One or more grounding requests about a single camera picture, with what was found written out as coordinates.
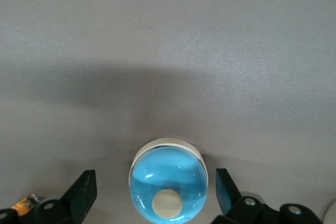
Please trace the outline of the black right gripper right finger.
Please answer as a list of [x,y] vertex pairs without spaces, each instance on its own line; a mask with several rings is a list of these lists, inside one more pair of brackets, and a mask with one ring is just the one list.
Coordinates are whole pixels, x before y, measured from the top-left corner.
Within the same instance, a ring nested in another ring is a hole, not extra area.
[[212,223],[322,223],[303,205],[284,204],[276,211],[253,196],[243,196],[225,168],[216,170],[216,197],[222,214]]

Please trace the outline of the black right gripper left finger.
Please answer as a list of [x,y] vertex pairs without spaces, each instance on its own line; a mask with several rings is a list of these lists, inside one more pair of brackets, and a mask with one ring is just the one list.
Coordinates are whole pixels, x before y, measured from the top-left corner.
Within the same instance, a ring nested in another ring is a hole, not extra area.
[[83,223],[96,198],[96,171],[85,170],[61,197],[30,194],[1,209],[1,223]]

